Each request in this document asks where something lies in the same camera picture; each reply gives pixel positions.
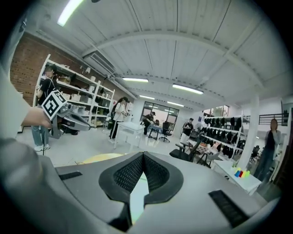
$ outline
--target brick wall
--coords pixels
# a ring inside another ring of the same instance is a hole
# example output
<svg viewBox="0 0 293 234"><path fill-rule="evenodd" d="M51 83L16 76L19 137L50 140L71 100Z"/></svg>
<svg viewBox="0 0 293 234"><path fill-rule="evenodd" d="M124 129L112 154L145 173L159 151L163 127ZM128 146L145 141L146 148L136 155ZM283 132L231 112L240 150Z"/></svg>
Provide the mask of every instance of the brick wall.
<svg viewBox="0 0 293 234"><path fill-rule="evenodd" d="M29 105L33 104L33 95L38 76L48 54L51 54L50 59L52 61L59 64L66 64L75 72L81 73L82 69L80 69L80 67L87 67L81 61L75 59L57 47L31 34L25 33L13 56L10 80L17 91L23 93L23 98ZM92 75L96 77L96 81L103 81L104 79L93 70L91 70L89 77ZM106 80L103 85L111 90L115 89L113 97L115 100L126 96L131 102L134 101L133 98L129 97L129 95L110 81Z"/></svg>

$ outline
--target white ceiling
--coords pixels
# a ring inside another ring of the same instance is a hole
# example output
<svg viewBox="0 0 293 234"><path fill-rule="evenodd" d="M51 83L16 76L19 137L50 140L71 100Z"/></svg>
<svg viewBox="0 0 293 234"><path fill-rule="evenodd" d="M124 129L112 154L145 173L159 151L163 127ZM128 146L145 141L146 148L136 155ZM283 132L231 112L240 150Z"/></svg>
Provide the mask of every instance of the white ceiling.
<svg viewBox="0 0 293 234"><path fill-rule="evenodd" d="M115 67L115 80L135 95L203 110L247 103L255 92L261 98L292 93L289 55L247 0L84 0L61 27L66 3L43 1L28 31L79 58L98 49ZM176 90L173 83L204 94Z"/></svg>

